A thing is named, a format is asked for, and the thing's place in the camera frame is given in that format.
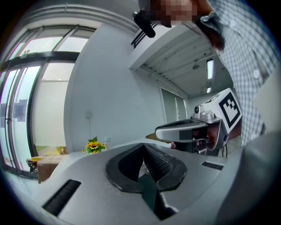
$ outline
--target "person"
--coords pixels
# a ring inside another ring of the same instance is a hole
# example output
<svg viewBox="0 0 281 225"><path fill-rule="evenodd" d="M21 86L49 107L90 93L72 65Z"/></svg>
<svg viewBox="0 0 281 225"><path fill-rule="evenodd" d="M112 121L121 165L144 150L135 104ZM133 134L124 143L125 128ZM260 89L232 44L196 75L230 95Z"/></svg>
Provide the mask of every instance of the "person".
<svg viewBox="0 0 281 225"><path fill-rule="evenodd" d="M230 134L241 145L266 132L253 99L280 63L276 40L244 0L139 0L148 20L170 27L194 22L215 48L234 83L242 120ZM216 135L210 129L210 136Z"/></svg>

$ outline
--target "glass door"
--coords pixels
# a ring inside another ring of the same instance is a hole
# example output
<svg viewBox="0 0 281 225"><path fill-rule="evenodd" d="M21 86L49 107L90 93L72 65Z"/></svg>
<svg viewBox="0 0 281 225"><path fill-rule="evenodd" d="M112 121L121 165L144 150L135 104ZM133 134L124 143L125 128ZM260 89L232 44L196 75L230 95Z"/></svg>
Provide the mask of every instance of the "glass door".
<svg viewBox="0 0 281 225"><path fill-rule="evenodd" d="M40 66L7 72L0 102L0 143L6 168L29 175L28 106Z"/></svg>

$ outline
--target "wall outlet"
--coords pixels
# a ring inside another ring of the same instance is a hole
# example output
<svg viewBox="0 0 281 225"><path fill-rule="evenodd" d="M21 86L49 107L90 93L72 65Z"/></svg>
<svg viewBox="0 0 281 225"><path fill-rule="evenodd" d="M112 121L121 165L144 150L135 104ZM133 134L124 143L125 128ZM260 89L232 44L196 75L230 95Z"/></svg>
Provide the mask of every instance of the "wall outlet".
<svg viewBox="0 0 281 225"><path fill-rule="evenodd" d="M92 117L92 112L86 112L85 113L85 118L91 118Z"/></svg>

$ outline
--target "plaid shirt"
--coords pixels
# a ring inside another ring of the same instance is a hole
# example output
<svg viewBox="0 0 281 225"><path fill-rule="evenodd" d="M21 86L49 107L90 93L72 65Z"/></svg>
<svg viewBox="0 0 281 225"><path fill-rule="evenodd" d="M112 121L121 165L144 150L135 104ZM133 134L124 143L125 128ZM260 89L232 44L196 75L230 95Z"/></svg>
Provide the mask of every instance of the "plaid shirt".
<svg viewBox="0 0 281 225"><path fill-rule="evenodd" d="M274 37L260 16L243 0L207 0L214 12L201 22L218 31L225 41L217 50L230 73L243 113L242 146L264 132L253 98L264 83L262 67L270 75L280 62Z"/></svg>

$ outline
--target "railing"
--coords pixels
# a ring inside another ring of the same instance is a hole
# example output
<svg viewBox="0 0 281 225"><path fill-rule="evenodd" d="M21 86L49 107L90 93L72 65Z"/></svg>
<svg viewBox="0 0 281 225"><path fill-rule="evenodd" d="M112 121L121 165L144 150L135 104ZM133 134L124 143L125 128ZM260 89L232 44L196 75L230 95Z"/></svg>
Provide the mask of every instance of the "railing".
<svg viewBox="0 0 281 225"><path fill-rule="evenodd" d="M157 23L152 23L151 26L152 26L152 28L155 28L157 26ZM136 38L132 41L131 45L133 45L133 47L136 48L137 45L141 42L141 40L144 39L145 36L146 36L146 34L143 31L141 31L136 36Z"/></svg>

